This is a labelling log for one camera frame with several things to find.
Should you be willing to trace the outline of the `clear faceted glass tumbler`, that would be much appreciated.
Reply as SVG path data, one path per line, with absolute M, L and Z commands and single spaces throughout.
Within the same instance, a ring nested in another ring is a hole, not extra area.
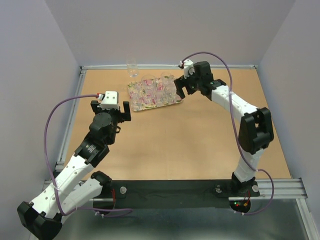
M 168 85 L 175 80 L 175 76 L 168 71 L 162 72 L 160 75 L 161 82 L 164 85 Z

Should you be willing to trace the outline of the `small clear glass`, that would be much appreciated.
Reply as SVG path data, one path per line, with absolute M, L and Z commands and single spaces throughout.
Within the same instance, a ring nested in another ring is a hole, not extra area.
M 166 97 L 163 91 L 157 91 L 154 94 L 154 100 L 157 106 L 163 106 L 165 104 L 165 99 Z

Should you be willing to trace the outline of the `tall clear glass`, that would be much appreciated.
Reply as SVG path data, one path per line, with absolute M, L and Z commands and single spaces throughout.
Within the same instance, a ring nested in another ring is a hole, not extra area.
M 139 75 L 139 69 L 136 62 L 136 58 L 128 54 L 126 57 L 126 67 L 127 67 L 127 73 L 131 78 L 135 78 Z

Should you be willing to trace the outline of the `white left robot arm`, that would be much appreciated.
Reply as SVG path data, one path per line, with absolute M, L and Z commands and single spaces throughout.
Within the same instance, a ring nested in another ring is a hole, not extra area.
M 116 203 L 116 191 L 111 178 L 101 171 L 76 188 L 80 180 L 90 173 L 109 153 L 121 128 L 120 123 L 131 120 L 129 102 L 123 102 L 121 111 L 118 102 L 107 103 L 108 97 L 90 105 L 95 114 L 89 132 L 75 150 L 68 164 L 58 176 L 30 202 L 23 201 L 17 208 L 21 224 L 39 240 L 52 240 L 62 229 L 64 221 L 90 199 L 100 196 L 112 197 Z

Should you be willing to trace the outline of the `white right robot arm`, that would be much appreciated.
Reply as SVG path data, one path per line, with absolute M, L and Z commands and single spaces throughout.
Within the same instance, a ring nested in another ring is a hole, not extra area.
M 179 64 L 183 76 L 174 80 L 176 93 L 183 99 L 187 91 L 192 95 L 199 91 L 210 101 L 230 113 L 231 120 L 239 122 L 234 128 L 240 158 L 232 173 L 229 185 L 235 195 L 242 195 L 254 184 L 258 163 L 265 149 L 274 139 L 271 112 L 258 108 L 237 94 L 221 79 L 215 79 L 207 61 L 192 62 L 187 59 Z

